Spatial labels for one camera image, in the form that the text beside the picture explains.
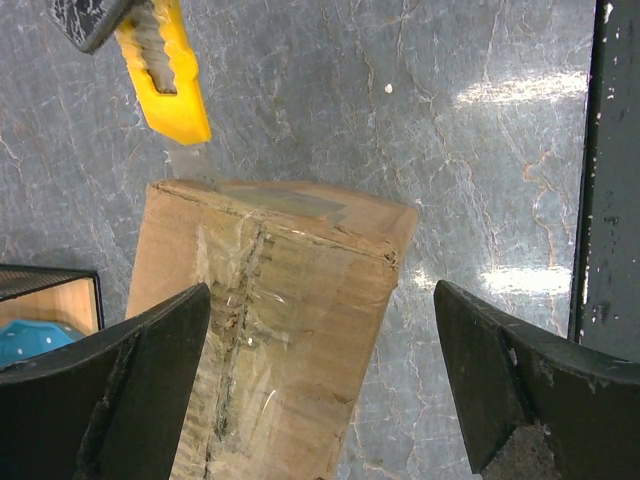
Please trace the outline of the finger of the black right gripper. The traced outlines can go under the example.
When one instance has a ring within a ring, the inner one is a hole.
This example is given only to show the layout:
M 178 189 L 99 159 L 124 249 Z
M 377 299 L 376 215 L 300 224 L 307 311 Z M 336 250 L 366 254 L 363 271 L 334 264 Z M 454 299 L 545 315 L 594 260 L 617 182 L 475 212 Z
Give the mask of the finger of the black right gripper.
M 93 54 L 139 4 L 136 0 L 51 0 L 49 13 L 77 50 Z

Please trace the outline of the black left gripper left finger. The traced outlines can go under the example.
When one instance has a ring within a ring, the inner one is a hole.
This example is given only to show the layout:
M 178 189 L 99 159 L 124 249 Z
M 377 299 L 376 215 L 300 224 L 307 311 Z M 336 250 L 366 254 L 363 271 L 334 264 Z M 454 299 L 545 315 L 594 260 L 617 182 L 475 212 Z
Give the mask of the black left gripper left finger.
M 1 371 L 4 479 L 166 479 L 208 328 L 200 283 Z

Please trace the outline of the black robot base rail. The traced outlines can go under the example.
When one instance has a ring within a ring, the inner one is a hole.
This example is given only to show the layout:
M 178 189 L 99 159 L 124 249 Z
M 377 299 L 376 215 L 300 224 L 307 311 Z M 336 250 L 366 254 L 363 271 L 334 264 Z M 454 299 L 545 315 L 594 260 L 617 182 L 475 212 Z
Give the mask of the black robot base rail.
M 599 1 L 568 337 L 639 359 L 639 3 Z

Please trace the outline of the yellow utility knife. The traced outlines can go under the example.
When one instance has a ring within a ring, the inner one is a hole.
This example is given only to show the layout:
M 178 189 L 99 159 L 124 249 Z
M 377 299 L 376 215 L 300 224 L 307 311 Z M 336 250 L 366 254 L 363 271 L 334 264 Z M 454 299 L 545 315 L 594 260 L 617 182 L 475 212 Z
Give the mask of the yellow utility knife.
M 211 128 L 178 1 L 137 1 L 115 31 L 148 126 L 164 138 L 173 176 L 214 189 Z

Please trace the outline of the brown cardboard express box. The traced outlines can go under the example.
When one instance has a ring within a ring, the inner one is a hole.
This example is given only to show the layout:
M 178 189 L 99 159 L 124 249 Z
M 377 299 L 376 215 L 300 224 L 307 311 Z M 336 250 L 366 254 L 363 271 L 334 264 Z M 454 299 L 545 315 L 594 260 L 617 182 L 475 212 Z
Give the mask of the brown cardboard express box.
M 210 292 L 173 478 L 334 477 L 416 224 L 326 184 L 147 188 L 128 314 Z

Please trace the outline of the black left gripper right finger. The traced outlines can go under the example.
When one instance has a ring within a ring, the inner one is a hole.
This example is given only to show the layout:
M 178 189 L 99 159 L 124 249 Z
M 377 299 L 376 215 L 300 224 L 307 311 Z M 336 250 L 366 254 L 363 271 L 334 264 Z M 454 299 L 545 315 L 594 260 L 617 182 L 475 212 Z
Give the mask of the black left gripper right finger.
M 636 479 L 639 366 L 513 317 L 447 281 L 434 305 L 473 473 Z

